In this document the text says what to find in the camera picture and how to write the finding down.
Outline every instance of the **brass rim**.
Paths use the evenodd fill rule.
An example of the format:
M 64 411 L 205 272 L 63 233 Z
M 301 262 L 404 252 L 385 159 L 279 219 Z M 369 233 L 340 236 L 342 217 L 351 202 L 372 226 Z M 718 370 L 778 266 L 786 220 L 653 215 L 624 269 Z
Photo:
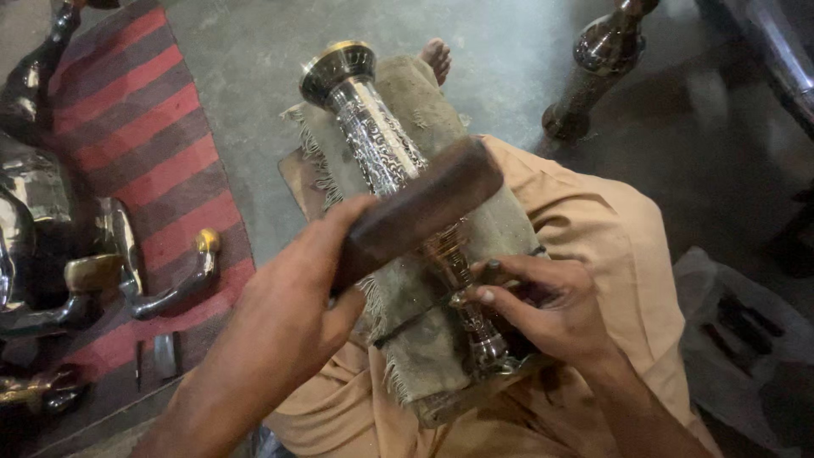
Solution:
M 345 40 L 344 42 L 335 43 L 333 45 L 328 46 L 323 52 L 319 53 L 316 57 L 311 59 L 303 68 L 303 76 L 300 78 L 300 87 L 303 86 L 303 82 L 305 78 L 311 73 L 314 66 L 319 63 L 320 60 L 327 57 L 330 53 L 339 51 L 343 48 L 350 47 L 350 46 L 364 46 L 366 48 L 370 48 L 370 45 L 365 42 L 360 42 L 358 40 Z

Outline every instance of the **gray floor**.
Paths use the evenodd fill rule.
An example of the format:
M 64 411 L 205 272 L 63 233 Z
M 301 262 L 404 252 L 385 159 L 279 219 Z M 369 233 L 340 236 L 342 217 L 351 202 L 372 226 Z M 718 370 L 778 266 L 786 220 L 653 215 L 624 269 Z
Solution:
M 47 0 L 0 0 L 0 74 L 36 46 Z M 558 97 L 573 37 L 611 0 L 162 0 L 261 264 L 304 225 L 277 171 L 298 146 L 278 114 L 301 98 L 301 64 L 331 42 L 361 39 L 381 56 L 431 37 L 452 47 L 444 92 L 494 134 L 574 170 L 615 178 L 663 211 L 672 256 L 696 244 L 780 293 L 814 320 L 811 280 L 760 254 L 814 178 L 814 143 L 774 99 L 732 37 L 694 0 L 664 0 L 644 24 L 645 58 L 596 107 L 588 138 L 540 146 L 540 115 Z M 85 17 L 89 27 L 100 14 Z

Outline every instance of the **striped rug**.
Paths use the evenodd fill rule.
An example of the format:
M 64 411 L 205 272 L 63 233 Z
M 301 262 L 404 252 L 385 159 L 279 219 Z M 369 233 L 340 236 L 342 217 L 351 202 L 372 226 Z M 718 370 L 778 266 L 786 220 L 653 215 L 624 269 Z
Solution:
M 104 317 L 73 337 L 41 342 L 50 361 L 86 367 L 94 389 L 77 412 L 46 434 L 49 442 L 98 421 L 164 384 L 152 371 L 152 338 L 181 331 L 182 366 L 205 355 L 225 314 L 254 273 L 249 242 L 234 205 L 192 76 L 164 9 L 138 0 L 77 37 L 50 87 L 51 140 L 97 196 L 121 199 L 140 242 L 147 289 L 157 293 L 192 268 L 198 230 L 221 233 L 221 278 L 193 297 L 188 311 L 135 321 L 117 294 Z M 146 341 L 142 391 L 133 377 L 133 348 Z

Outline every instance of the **metal vase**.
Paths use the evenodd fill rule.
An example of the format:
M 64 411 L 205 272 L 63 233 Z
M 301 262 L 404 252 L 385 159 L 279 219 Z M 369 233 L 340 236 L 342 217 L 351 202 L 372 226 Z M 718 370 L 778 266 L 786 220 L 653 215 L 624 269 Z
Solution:
M 376 56 L 364 42 L 337 43 L 305 66 L 300 93 L 310 103 L 336 114 L 370 191 L 388 196 L 416 178 L 427 159 L 401 128 L 374 88 Z M 469 262 L 458 225 L 427 240 L 420 249 L 450 291 L 471 286 Z M 499 372 L 508 346 L 477 302 L 454 303 L 470 340 L 479 375 Z

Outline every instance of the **beige clothing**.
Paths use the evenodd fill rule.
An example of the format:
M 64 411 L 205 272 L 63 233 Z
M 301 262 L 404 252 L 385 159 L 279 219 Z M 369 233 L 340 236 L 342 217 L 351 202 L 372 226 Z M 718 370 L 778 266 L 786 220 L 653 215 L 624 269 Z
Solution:
M 552 259 L 587 264 L 609 333 L 670 413 L 720 452 L 690 411 L 661 214 L 632 187 L 577 174 L 491 136 L 484 143 Z M 511 386 L 438 429 L 383 388 L 383 358 L 348 343 L 265 423 L 298 456 L 617 456 L 582 377 L 569 367 Z

